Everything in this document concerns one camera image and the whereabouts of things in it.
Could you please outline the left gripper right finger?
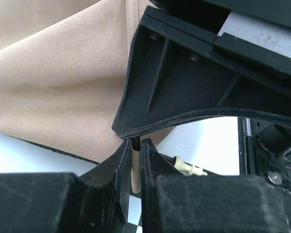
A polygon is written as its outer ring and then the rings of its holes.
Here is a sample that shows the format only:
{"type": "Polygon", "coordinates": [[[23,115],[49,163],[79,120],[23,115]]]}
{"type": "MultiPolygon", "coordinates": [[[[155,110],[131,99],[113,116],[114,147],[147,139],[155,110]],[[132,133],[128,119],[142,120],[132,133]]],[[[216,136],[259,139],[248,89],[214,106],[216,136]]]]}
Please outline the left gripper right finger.
{"type": "Polygon", "coordinates": [[[145,233],[287,233],[283,204],[255,175],[189,177],[141,143],[145,233]]]}

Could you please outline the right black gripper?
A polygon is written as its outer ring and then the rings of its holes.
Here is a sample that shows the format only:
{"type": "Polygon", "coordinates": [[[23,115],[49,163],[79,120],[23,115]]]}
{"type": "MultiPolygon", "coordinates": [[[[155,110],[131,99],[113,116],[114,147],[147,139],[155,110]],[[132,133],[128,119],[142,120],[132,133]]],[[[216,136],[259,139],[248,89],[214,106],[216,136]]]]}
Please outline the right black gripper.
{"type": "Polygon", "coordinates": [[[291,129],[291,58],[229,33],[229,13],[291,32],[291,0],[154,0],[135,31],[112,129],[134,138],[213,117],[291,129]]]}

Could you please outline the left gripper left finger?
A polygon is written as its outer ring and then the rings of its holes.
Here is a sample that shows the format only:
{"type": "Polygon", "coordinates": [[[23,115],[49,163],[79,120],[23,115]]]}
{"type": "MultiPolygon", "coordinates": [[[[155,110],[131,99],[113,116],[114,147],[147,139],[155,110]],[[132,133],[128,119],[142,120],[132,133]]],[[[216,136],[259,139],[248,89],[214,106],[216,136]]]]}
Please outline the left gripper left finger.
{"type": "Polygon", "coordinates": [[[128,221],[132,141],[81,176],[0,173],[0,233],[121,233],[128,221]]]}

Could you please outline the black tent pole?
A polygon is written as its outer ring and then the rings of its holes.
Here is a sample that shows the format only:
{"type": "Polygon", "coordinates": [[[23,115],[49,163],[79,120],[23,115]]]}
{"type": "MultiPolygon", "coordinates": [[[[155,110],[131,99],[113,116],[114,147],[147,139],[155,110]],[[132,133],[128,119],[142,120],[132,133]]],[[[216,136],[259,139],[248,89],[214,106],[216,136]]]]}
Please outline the black tent pole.
{"type": "Polygon", "coordinates": [[[132,149],[134,151],[141,150],[141,138],[139,136],[136,136],[132,139],[132,149]]]}

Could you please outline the beige fabric pet tent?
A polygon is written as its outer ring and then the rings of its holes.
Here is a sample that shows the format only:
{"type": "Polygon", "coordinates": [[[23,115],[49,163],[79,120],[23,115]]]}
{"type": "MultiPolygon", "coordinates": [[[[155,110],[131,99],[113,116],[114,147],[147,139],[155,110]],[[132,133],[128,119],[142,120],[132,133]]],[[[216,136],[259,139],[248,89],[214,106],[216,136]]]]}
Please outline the beige fabric pet tent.
{"type": "Polygon", "coordinates": [[[147,0],[0,0],[0,132],[95,162],[147,0]]]}

